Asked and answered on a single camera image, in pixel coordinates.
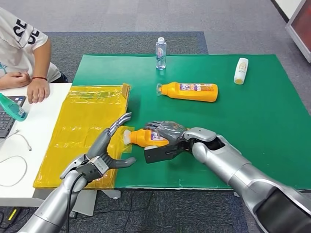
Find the yellow bag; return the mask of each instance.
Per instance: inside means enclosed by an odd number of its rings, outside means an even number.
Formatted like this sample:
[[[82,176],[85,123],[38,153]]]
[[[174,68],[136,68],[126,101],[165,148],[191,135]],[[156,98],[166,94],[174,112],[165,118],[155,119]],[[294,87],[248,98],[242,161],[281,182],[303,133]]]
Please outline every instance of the yellow bag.
[[[103,130],[126,112],[130,86],[72,86],[62,105],[48,151],[41,164],[34,188],[55,188],[60,175],[73,159],[86,153]],[[128,150],[120,127],[112,137],[108,153],[119,159]],[[115,186],[115,169],[88,184],[88,189]]]

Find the laptop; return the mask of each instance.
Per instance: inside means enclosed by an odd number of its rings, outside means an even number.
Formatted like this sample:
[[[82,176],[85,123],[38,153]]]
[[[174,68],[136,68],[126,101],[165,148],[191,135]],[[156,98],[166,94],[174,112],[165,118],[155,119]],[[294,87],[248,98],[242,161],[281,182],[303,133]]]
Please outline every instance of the laptop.
[[[23,106],[26,100],[26,96],[7,96],[20,106]],[[6,138],[12,129],[13,124],[15,122],[14,119],[8,115],[1,105],[0,105],[0,138]]]

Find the white t-shirt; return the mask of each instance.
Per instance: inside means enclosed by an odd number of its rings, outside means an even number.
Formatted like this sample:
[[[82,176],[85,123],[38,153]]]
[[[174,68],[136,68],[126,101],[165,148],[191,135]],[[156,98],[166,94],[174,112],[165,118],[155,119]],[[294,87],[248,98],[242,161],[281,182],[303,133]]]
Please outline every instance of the white t-shirt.
[[[32,78],[35,68],[33,51],[47,40],[47,35],[0,7],[0,77],[26,71]],[[60,70],[50,63],[48,82],[60,77]]]

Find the robotic thumb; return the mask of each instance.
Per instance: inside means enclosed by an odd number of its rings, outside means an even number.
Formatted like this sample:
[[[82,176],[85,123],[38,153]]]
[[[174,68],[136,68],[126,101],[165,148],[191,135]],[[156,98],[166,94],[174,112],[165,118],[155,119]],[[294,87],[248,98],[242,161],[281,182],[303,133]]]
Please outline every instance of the robotic thumb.
[[[129,167],[131,166],[132,164],[135,163],[136,159],[134,157],[131,157],[128,159],[119,159],[119,160],[113,160],[109,168],[125,168],[125,167]]]

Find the green cutting mat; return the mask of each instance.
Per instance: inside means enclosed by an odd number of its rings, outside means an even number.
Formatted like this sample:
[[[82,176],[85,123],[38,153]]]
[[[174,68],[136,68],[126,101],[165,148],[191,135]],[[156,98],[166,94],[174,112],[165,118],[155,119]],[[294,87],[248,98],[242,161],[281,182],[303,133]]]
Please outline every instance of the green cutting mat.
[[[239,57],[249,59],[244,85],[233,83]],[[84,55],[73,85],[131,85],[127,123],[136,130],[152,120],[173,120],[187,128],[222,134],[254,166],[297,189],[311,189],[311,118],[275,55],[168,56],[156,69],[151,55]],[[157,96],[157,83],[215,83],[216,102]],[[103,109],[101,114],[109,114]],[[134,145],[137,162],[119,169],[115,188],[229,188],[188,153],[171,161],[146,164]]]

